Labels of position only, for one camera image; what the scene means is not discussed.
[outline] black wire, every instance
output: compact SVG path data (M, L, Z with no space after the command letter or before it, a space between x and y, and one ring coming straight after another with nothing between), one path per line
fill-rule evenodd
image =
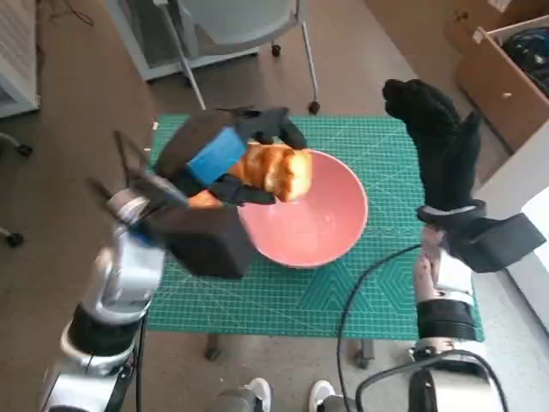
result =
M75 15L78 20L80 20L82 23L87 24L90 27L95 26L94 19L92 19L89 15L86 13L82 13L80 10L75 9L72 7L72 4L70 4L69 0L63 0L63 3L65 3L65 6L68 10L61 11L56 13L55 7L53 6L53 0L50 0L50 7L52 14L50 15L49 20L57 19L58 17L61 17L63 15Z
M448 350L446 352L442 352L441 354L436 354L432 357L429 357L423 360L418 360L412 363L408 363L406 365L400 365L399 367L393 367L386 371L382 371L374 375L371 375L368 379L363 380L360 383L359 387L357 388L357 391L355 394L355 402L357 404L357 410L359 412L364 412L364 406L362 405L362 392L364 392L366 388L375 384L376 382L379 382L380 380L388 378L389 376L393 376L397 373L416 372L425 367L432 367L436 364L443 363L443 360L445 358L448 358L450 356L456 356L456 355L470 356L472 358L475 358L486 369L486 371L488 372L488 376L492 379L493 383L498 389L498 394L501 399L503 411L509 412L509 407L507 405L507 399L505 398L504 389L501 386L501 382L499 381L498 376L496 376L496 373L493 371L490 364L479 354L476 354L475 352L471 352L468 350L463 350L463 349Z
M339 375L339 378L340 378L341 394L343 396L343 402L345 403L345 408L347 412L351 412L351 405L349 404L349 401L347 399L347 388L345 386L345 380L343 379L343 369L341 368L341 340L343 338L343 331L345 329L345 323L347 322L347 316L351 311L351 306L353 305L354 298L359 292L360 287L362 286L362 283L371 272L373 272L380 266L386 264L389 260L398 258L400 255L403 255L404 253L408 253L409 251L413 251L414 249L418 249L419 247L421 247L421 245L419 244L409 246L406 249L402 249L400 251L396 251L395 253L391 253L390 255L384 257L383 259L375 262L368 269L366 269L364 273L360 276L359 280L354 285L353 291L349 295L349 299L347 299L347 303L345 304L345 308L343 309L343 313L341 314L340 328L337 332L337 349L336 349L337 374Z
M121 131L116 130L113 135L114 142L117 145L118 156L120 157L120 165L124 173L124 183L128 187L130 185L130 169L128 167L128 159L124 151L123 135Z
M145 351L145 335L147 334L148 311L141 321L139 331L139 349L136 359L136 412L142 412L142 378L143 378L143 352Z
M126 146L128 146L132 152L134 152L134 155L137 156L137 159L139 160L139 167L145 168L149 167L151 168L151 164L148 161L148 157L142 152L142 150L134 143L133 140L131 140L129 137L127 137L122 131L116 130L114 132L115 140L120 140L123 142Z

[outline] bread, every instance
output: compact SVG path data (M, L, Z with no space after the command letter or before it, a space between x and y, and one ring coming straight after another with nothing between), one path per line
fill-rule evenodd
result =
M189 207L193 209L220 208L221 206L223 206L221 200L209 191L201 191L189 198Z
M285 144L248 143L248 150L229 173L247 185L273 193L282 202L304 195L311 187L312 156Z

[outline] white sneaker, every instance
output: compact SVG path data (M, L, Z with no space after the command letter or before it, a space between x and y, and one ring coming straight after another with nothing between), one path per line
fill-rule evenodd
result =
M335 395L335 389L330 382L327 380L317 381L309 394L309 412L317 412L318 405L333 395Z
M270 412L273 393L268 382L263 378L255 378L245 385L246 388L254 392L257 399L263 403L263 412Z

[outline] table leg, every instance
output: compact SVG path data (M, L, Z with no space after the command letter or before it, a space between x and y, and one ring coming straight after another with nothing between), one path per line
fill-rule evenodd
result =
M220 335L208 333L208 341L204 350L204 357L209 361L215 361L221 354Z
M359 350L354 356L356 366L360 369L367 369L370 362L374 360L374 341L371 339L360 339Z

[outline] green cutting mat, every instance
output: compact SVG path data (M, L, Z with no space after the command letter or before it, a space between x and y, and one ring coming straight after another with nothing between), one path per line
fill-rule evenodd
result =
M155 162L184 115L159 119ZM271 336L336 336L341 310L362 271L419 241L423 202L417 158L404 124L392 118L294 117L309 146L347 163L364 184L366 230L338 261L293 270L258 256L242 281L191 276L168 258L148 318L151 330ZM417 338L412 270L417 252L384 265L365 282L346 337Z

